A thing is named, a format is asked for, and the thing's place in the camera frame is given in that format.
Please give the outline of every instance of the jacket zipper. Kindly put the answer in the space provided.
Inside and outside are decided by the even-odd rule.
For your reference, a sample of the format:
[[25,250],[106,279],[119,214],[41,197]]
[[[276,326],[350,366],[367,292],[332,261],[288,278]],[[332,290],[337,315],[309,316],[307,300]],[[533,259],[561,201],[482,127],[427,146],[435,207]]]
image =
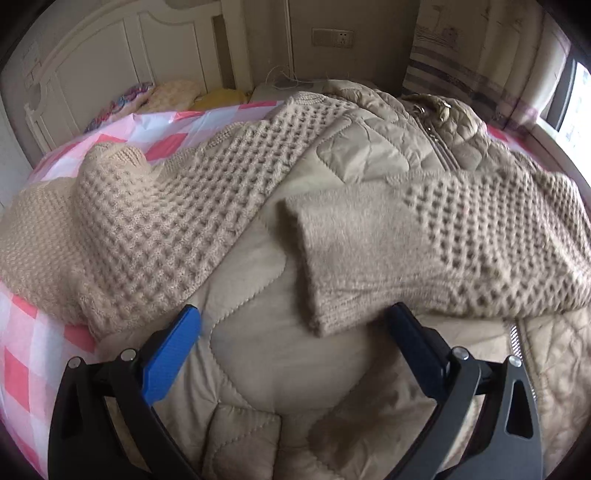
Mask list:
[[455,159],[452,160],[451,155],[445,151],[441,146],[441,139],[436,135],[433,124],[426,125],[426,110],[419,104],[413,105],[413,112],[411,113],[413,118],[417,121],[419,128],[423,131],[423,134],[428,138],[435,155],[439,158],[444,170],[457,170],[457,162]]
[[[523,357],[523,342],[521,340],[521,335],[519,334],[519,329],[517,328],[517,321],[510,318],[504,318],[505,326],[509,330],[509,342],[511,343],[511,354],[518,356],[521,358],[521,361],[525,365],[525,370],[528,371],[527,364],[525,362],[525,358]],[[530,376],[530,386],[531,386],[531,394],[534,397],[534,400],[537,401],[537,396],[535,394],[535,388],[533,383],[531,382]]]

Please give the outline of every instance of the quilted jacket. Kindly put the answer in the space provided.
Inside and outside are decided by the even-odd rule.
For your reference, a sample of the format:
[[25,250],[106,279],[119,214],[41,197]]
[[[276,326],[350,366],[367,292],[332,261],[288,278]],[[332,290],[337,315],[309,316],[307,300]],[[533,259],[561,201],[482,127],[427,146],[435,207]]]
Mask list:
[[[307,327],[306,287],[283,199],[412,168],[529,161],[490,139],[486,125],[456,100],[397,100],[351,82],[330,82],[325,93],[298,98],[346,101],[350,108],[301,156],[189,300],[202,313],[202,334],[155,406],[207,480],[381,480],[434,407],[381,322],[324,338]],[[591,308],[521,320],[418,318],[477,358],[523,358],[550,472],[587,422]],[[100,350],[112,356],[140,346],[161,327],[111,335]],[[478,411],[474,400],[448,464],[462,454]],[[134,457],[132,443],[124,444]]]

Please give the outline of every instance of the pink checkered bedsheet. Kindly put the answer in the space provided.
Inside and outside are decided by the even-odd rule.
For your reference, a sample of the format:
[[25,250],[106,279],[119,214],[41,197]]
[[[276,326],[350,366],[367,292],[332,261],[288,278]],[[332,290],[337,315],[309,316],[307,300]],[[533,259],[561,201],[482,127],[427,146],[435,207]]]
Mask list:
[[[28,184],[75,177],[86,152],[98,142],[135,145],[148,161],[157,162],[179,148],[194,147],[228,124],[260,120],[279,103],[129,115],[47,154]],[[44,478],[53,405],[64,367],[73,356],[81,356],[86,362],[96,360],[95,342],[88,328],[64,325],[12,294],[0,281],[0,418]]]

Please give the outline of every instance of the striped curtain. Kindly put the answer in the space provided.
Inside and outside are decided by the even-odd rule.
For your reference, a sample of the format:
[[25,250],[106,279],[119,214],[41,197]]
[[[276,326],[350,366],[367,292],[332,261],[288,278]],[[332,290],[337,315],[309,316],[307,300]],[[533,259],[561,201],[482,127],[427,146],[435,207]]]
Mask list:
[[421,0],[402,92],[458,98],[485,122],[524,134],[569,50],[535,0]]

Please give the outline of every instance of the knit sweater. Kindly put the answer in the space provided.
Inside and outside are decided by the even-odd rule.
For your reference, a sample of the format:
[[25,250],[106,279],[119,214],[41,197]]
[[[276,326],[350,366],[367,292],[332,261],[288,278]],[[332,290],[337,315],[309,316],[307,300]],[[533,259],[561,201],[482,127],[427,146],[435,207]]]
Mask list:
[[98,339],[174,314],[350,106],[302,93],[269,119],[230,125],[156,167],[135,147],[96,145],[76,179],[14,199],[0,223],[0,276]]
[[396,301],[460,317],[533,317],[591,301],[591,225],[562,174],[422,171],[287,207],[321,335]]

